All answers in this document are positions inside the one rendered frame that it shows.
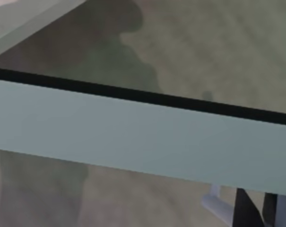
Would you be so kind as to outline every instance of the black stripe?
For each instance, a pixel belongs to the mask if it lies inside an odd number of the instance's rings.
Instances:
[[[286,125],[286,113],[0,69],[0,80]]]

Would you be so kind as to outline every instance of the light blue panel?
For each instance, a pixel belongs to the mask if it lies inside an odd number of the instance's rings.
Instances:
[[[0,81],[0,149],[286,194],[286,126]]]

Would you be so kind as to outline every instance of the black edge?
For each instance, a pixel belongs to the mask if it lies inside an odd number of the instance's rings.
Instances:
[[[0,69],[0,80],[286,125],[286,113]]]

